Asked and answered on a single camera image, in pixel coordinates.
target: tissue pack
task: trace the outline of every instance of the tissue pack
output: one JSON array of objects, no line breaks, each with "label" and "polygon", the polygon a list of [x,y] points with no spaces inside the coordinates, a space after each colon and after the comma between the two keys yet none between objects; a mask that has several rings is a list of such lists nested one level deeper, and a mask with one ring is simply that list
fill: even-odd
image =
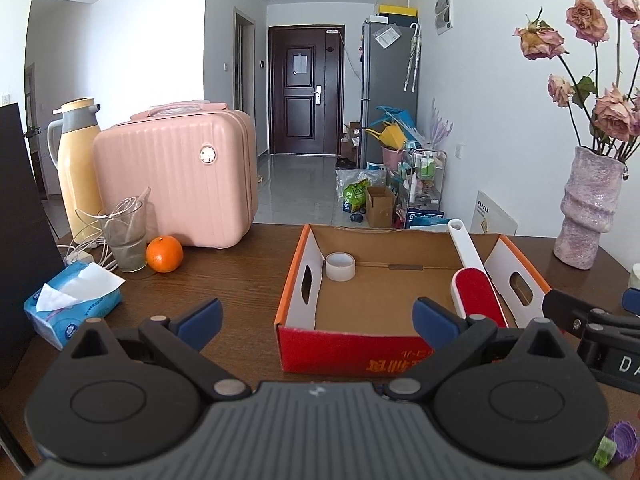
[{"label": "tissue pack", "polygon": [[[65,284],[78,278],[81,271],[88,266],[89,264],[83,262],[75,262],[47,284],[53,289],[60,290]],[[58,350],[62,350],[62,347],[71,339],[71,336],[78,330],[78,327],[85,319],[106,316],[122,300],[120,290],[116,288],[108,294],[83,301],[68,308],[38,312],[36,306],[41,291],[42,288],[24,302],[24,311],[31,320],[35,331]]]}]

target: thermos lid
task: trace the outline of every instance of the thermos lid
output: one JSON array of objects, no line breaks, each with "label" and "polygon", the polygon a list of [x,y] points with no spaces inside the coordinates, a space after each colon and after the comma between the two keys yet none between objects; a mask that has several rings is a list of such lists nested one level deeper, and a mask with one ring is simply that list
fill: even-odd
[{"label": "thermos lid", "polygon": [[94,99],[92,97],[83,97],[76,99],[75,101],[69,101],[63,104],[58,110],[53,110],[53,114],[63,114],[70,112],[71,110],[78,110],[78,108],[86,108],[87,106],[93,106]]}]

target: gray refrigerator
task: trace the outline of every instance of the gray refrigerator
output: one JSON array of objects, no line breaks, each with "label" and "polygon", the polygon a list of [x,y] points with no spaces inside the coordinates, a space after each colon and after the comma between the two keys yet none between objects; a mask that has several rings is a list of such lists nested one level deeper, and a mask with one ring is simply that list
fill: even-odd
[{"label": "gray refrigerator", "polygon": [[412,68],[409,85],[404,91],[404,80],[411,56],[411,39],[414,30],[410,27],[398,27],[402,35],[387,48],[383,48],[373,36],[380,29],[387,27],[383,23],[364,23],[363,56],[362,56],[362,107],[360,112],[360,147],[358,162],[360,168],[366,168],[368,162],[382,162],[380,143],[364,132],[365,128],[382,117],[378,106],[392,106],[408,110],[416,120],[418,107],[418,88],[411,92],[414,81]]}]

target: pink ceramic vase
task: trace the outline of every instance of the pink ceramic vase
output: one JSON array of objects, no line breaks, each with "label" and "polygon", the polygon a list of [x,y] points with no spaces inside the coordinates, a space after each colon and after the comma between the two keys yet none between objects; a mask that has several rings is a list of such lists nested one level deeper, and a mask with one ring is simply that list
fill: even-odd
[{"label": "pink ceramic vase", "polygon": [[576,269],[591,269],[600,235],[611,231],[625,165],[610,156],[576,147],[560,209],[562,230],[554,254]]}]

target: yellow box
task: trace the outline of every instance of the yellow box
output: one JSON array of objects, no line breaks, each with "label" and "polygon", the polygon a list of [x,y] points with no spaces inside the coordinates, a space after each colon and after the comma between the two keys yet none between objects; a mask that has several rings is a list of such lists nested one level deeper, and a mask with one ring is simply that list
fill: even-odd
[{"label": "yellow box", "polygon": [[403,16],[418,16],[418,9],[413,7],[398,7],[394,5],[380,5],[378,7],[379,14],[402,14]]}]

